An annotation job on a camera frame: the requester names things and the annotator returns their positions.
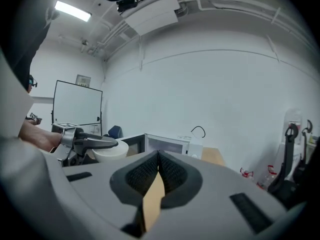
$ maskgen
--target white microwave oven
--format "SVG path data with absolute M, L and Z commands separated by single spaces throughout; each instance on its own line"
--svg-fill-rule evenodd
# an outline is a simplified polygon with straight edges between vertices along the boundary
M 148 132 L 123 137 L 119 140 L 129 145 L 128 156 L 142 152 L 150 153 L 155 150 L 164 150 L 196 159 L 201 159 L 202 157 L 202 140 L 196 138 L 191 132 L 190 134 Z

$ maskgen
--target black sleeve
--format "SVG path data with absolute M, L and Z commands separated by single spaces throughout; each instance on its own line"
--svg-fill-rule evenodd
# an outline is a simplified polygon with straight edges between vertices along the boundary
M 1 35 L 0 44 L 15 76 L 27 89 L 32 59 L 46 38 L 52 19 L 56 16 L 57 0 L 15 0 L 15 2 L 5 13 L 7 22 L 3 26 L 5 34 Z

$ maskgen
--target fluorescent light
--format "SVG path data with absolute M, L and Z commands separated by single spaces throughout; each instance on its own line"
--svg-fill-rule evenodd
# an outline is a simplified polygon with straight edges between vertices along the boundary
M 80 20 L 83 20 L 85 22 L 87 22 L 89 20 L 89 18 L 91 17 L 90 13 L 87 13 L 83 10 L 80 10 L 76 7 L 73 7 L 67 3 L 64 2 L 60 2 L 57 1 L 55 4 L 55 9 L 61 12 L 64 12 L 66 14 L 70 14 L 74 17 L 79 18 Z

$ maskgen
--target wall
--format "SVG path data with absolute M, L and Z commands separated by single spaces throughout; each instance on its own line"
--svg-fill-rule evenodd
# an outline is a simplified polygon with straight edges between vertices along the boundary
M 292 35 L 231 11 L 179 21 L 143 36 L 142 71 L 138 41 L 106 63 L 107 128 L 119 125 L 129 136 L 200 125 L 203 145 L 219 148 L 238 171 L 273 160 L 287 109 L 301 109 L 304 125 L 320 124 L 319 61 Z
M 30 74 L 38 86 L 32 88 L 30 93 L 34 104 L 27 115 L 32 112 L 42 118 L 39 127 L 47 131 L 51 131 L 51 111 L 57 80 L 76 83 L 77 75 L 87 76 L 91 78 L 90 88 L 100 90 L 105 78 L 100 58 L 48 39 L 33 58 Z

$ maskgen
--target whiteboard frame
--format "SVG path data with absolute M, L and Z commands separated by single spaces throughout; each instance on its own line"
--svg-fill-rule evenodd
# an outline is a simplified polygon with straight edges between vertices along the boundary
M 85 86 L 81 86 L 81 85 L 78 85 L 78 84 L 75 84 L 75 83 L 72 83 L 72 82 L 66 82 L 66 81 L 61 81 L 61 80 L 57 80 L 56 83 L 55 83 L 55 88 L 54 88 L 54 95 L 53 95 L 53 106 L 52 106 L 52 111 L 51 111 L 51 122 L 52 124 L 54 124 L 54 110 L 55 110 L 55 97 L 56 97 L 56 89 L 57 89 L 57 85 L 58 85 L 58 82 L 62 82 L 62 83 L 65 83 L 65 84 L 69 84 L 69 85 L 74 85 L 74 86 L 78 86 L 78 87 L 81 87 L 81 88 L 87 88 L 87 89 L 91 89 L 91 90 L 95 90 L 95 91 L 98 91 L 98 92 L 101 92 L 101 101 L 100 101 L 100 129 L 101 129 L 101 136 L 102 136 L 102 95 L 103 95 L 103 91 L 102 90 L 97 90 L 97 89 L 93 89 L 93 88 L 90 88 L 90 87 L 85 87 Z M 94 123 L 86 123 L 86 124 L 79 124 L 79 126 L 89 126 L 89 125 L 96 125 L 97 122 L 94 122 Z

